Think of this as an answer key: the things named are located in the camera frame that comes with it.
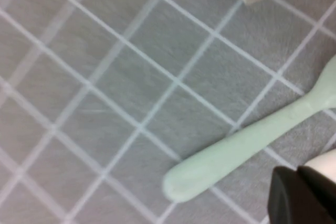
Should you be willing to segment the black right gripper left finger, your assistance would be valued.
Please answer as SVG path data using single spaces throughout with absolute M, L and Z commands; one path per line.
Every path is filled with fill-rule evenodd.
M 298 169 L 274 168 L 267 211 L 270 223 L 332 223 Z

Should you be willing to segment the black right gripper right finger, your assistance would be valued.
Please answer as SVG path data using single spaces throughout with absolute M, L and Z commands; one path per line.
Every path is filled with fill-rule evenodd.
M 299 166 L 298 173 L 335 223 L 335 182 L 308 166 Z

